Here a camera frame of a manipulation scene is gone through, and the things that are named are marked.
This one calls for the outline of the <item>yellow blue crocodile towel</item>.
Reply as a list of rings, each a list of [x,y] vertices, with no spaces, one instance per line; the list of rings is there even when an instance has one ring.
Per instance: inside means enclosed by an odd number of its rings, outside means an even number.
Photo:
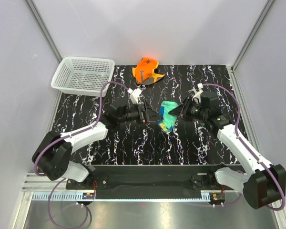
[[[169,133],[173,130],[177,117],[170,115],[169,112],[175,109],[178,106],[178,103],[173,101],[163,101],[161,103],[159,115],[162,120],[158,122],[158,125],[163,132]]]

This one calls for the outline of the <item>orange grey towel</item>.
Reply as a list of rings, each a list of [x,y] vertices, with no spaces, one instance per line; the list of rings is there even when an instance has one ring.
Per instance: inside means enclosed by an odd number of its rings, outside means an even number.
[[[151,85],[164,78],[158,73],[159,62],[155,59],[143,57],[136,67],[132,68],[133,77],[138,85]]]

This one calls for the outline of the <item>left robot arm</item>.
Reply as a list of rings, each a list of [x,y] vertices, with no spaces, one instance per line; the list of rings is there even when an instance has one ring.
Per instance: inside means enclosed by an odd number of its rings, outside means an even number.
[[[146,100],[131,106],[111,104],[100,120],[91,125],[67,133],[49,131],[32,156],[34,169],[49,180],[66,178],[76,185],[88,189],[95,182],[92,167],[71,161],[71,155],[93,142],[104,140],[115,133],[121,124],[158,122],[161,116]]]

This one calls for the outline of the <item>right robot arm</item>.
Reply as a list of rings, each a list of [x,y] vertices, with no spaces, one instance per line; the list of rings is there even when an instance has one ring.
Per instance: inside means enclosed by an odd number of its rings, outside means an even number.
[[[170,115],[191,122],[202,121],[209,132],[232,152],[244,169],[244,173],[233,171],[227,166],[217,166],[207,177],[212,189],[224,185],[241,193],[254,209],[281,200],[282,210],[286,202],[286,170],[282,165],[273,165],[265,159],[238,132],[238,127],[228,114],[222,113],[215,92],[203,92],[200,98],[187,97],[169,112]]]

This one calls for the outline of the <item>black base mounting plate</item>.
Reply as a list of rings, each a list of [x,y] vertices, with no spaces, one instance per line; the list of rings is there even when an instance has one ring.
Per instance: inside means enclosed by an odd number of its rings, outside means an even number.
[[[183,187],[188,189],[227,188],[215,179],[215,169],[224,165],[147,165],[147,166],[94,166],[88,184],[69,180],[66,188],[77,190],[110,190],[116,187]]]

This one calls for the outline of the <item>white perforated plastic basket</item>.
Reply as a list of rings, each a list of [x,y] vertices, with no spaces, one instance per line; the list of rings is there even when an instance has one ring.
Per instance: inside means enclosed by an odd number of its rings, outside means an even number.
[[[51,87],[64,94],[105,97],[114,72],[110,59],[68,56],[62,59],[51,81]]]

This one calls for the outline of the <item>right small connector board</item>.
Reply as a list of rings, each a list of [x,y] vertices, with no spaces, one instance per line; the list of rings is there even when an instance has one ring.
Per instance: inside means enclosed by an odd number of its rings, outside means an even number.
[[[225,193],[213,193],[211,197],[213,201],[224,201]]]

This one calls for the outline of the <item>small connector board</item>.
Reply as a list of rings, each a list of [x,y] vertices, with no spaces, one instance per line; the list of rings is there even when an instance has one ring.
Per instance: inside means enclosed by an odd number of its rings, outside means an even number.
[[[213,201],[224,201],[225,193],[213,193],[211,197]]]
[[[95,193],[92,192],[84,192],[82,194],[82,199],[95,199]]]

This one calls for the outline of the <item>left small connector board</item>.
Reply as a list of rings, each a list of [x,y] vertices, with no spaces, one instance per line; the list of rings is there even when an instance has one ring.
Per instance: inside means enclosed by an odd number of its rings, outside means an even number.
[[[82,199],[95,199],[95,193],[92,192],[84,192],[82,194]]]

